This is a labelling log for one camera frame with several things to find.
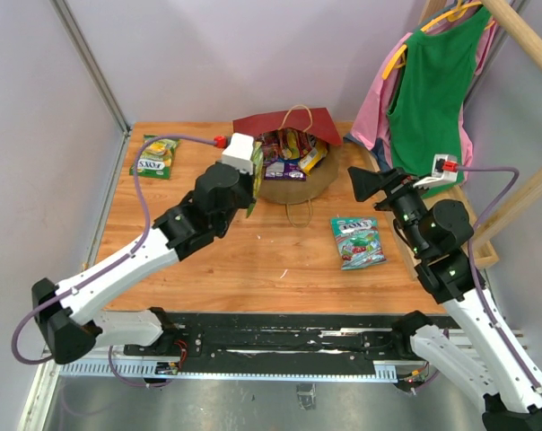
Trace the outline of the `pink shirt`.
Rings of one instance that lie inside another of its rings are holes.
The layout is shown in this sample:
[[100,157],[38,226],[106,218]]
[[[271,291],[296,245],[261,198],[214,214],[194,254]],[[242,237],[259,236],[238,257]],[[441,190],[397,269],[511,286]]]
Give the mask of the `pink shirt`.
[[[430,34],[440,34],[454,27],[454,23],[442,22],[435,28],[429,31]],[[479,39],[476,51],[476,70],[474,75],[478,76],[482,73],[483,67],[489,50],[492,46],[494,35],[497,30],[497,24],[484,31]],[[383,65],[372,81],[371,87],[363,101],[362,107],[354,120],[351,127],[351,133],[355,138],[361,140],[369,149],[375,144],[377,138],[381,138],[384,144],[385,155],[387,161],[392,166],[391,151],[390,151],[390,129],[387,112],[391,103],[391,99],[395,96],[402,80],[401,72],[398,69],[393,70],[386,81],[381,79],[381,73],[384,66],[389,62],[392,55],[399,47],[408,40],[412,32],[407,32],[397,45],[388,53]],[[462,161],[465,166],[471,165],[473,162],[473,144],[464,129],[463,108],[459,113],[459,136],[461,140]]]

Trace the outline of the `teal candy packet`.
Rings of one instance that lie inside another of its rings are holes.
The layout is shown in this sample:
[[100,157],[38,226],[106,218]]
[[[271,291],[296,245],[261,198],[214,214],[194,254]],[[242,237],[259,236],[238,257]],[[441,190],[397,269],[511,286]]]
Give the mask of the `teal candy packet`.
[[374,217],[330,219],[342,270],[362,269],[385,262],[379,224]]

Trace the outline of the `red brown paper bag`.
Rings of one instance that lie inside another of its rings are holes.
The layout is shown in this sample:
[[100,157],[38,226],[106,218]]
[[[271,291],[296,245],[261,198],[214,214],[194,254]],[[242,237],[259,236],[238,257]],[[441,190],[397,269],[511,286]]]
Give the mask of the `red brown paper bag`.
[[312,218],[312,200],[337,179],[342,137],[326,108],[298,104],[289,110],[235,119],[233,130],[261,144],[262,173],[258,195],[285,207],[305,204]]

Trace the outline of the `green tank top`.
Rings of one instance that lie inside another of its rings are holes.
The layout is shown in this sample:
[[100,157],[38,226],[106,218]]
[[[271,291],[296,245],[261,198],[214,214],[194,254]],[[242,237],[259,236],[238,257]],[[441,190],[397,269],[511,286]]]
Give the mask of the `green tank top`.
[[440,34],[423,34],[406,53],[406,65],[389,106],[392,166],[424,176],[436,154],[462,161],[459,113],[476,70],[478,42],[491,20],[480,6]]

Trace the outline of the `yellow clothes hanger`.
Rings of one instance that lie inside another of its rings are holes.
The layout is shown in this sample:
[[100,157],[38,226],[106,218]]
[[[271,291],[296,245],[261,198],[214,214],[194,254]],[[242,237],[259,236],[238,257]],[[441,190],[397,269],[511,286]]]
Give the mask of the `yellow clothes hanger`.
[[407,41],[403,43],[399,49],[392,55],[389,62],[384,66],[381,79],[386,81],[393,70],[404,67],[407,63],[407,51],[418,42],[423,34],[435,28],[438,24],[442,22],[455,22],[461,19],[468,9],[473,7],[483,6],[481,1],[457,1],[450,9],[446,12],[439,13],[436,17],[432,18],[428,23],[423,25],[418,31],[411,35],[412,41]]

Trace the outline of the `green Fox's candy packet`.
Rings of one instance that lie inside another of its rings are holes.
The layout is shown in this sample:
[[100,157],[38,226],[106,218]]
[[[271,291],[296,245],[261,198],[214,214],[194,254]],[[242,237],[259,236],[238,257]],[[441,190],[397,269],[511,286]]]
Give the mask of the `green Fox's candy packet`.
[[168,180],[171,176],[178,139],[161,139],[148,145],[137,163],[139,177]]

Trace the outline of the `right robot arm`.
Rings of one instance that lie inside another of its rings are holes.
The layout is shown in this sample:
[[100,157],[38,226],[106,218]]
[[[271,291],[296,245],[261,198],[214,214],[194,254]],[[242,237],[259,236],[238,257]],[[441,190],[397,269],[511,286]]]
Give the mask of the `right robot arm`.
[[417,278],[459,325],[479,358],[473,360],[419,311],[392,327],[390,347],[402,359],[429,362],[476,405],[488,430],[542,430],[542,371],[516,339],[479,275],[472,251],[473,223],[458,200],[427,207],[422,195],[450,185],[465,166],[438,154],[430,175],[419,178],[394,168],[348,170],[356,201],[378,192],[378,211],[395,216],[394,228],[413,252]]

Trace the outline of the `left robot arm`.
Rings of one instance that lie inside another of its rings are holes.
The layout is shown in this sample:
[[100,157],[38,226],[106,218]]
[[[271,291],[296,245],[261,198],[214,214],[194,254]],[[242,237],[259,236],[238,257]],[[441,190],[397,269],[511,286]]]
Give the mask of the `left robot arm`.
[[224,237],[237,211],[255,203],[257,178],[253,163],[238,168],[218,161],[134,242],[73,277],[36,282],[31,289],[32,304],[39,309],[34,321],[52,359],[65,365],[95,348],[120,345],[148,347],[159,356],[170,353],[175,326],[163,309],[116,313],[104,308],[146,277]]

